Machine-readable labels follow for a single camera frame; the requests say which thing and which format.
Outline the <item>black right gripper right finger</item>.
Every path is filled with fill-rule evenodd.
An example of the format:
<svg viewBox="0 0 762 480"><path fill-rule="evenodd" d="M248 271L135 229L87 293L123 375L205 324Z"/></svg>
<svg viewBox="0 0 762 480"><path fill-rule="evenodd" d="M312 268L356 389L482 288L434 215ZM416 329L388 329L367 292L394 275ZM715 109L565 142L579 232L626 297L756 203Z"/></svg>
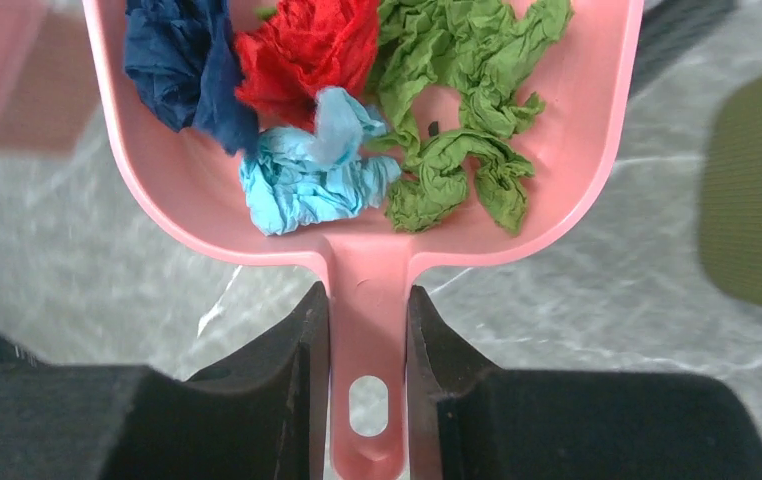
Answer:
<svg viewBox="0 0 762 480"><path fill-rule="evenodd" d="M415 479L762 479L753 419L716 379L504 369L421 287L407 322Z"/></svg>

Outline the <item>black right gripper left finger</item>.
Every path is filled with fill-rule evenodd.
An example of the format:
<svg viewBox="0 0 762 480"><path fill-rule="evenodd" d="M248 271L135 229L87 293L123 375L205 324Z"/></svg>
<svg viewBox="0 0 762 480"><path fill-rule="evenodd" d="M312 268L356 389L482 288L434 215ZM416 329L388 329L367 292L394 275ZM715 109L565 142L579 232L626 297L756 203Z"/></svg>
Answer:
<svg viewBox="0 0 762 480"><path fill-rule="evenodd" d="M142 365L52 365L0 335L0 479L319 479L328 320L315 283L185 381Z"/></svg>

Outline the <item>pink plastic dustpan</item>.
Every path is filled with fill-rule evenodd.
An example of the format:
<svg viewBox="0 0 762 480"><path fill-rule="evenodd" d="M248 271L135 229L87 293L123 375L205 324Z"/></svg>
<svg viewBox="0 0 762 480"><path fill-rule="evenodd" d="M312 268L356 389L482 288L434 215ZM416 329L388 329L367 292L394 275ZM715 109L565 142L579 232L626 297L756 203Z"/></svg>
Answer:
<svg viewBox="0 0 762 480"><path fill-rule="evenodd" d="M333 467L395 479L411 286L564 235L617 154L640 1L88 1L140 207L193 250L316 273Z"/></svg>

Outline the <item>pink hand brush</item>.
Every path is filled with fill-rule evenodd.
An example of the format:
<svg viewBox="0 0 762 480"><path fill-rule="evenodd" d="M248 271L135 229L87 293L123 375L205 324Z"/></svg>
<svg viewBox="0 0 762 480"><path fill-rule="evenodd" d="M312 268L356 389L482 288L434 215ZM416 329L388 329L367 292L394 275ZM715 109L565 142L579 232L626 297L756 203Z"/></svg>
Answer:
<svg viewBox="0 0 762 480"><path fill-rule="evenodd" d="M0 1L0 151L68 154L98 102L82 12Z"/></svg>

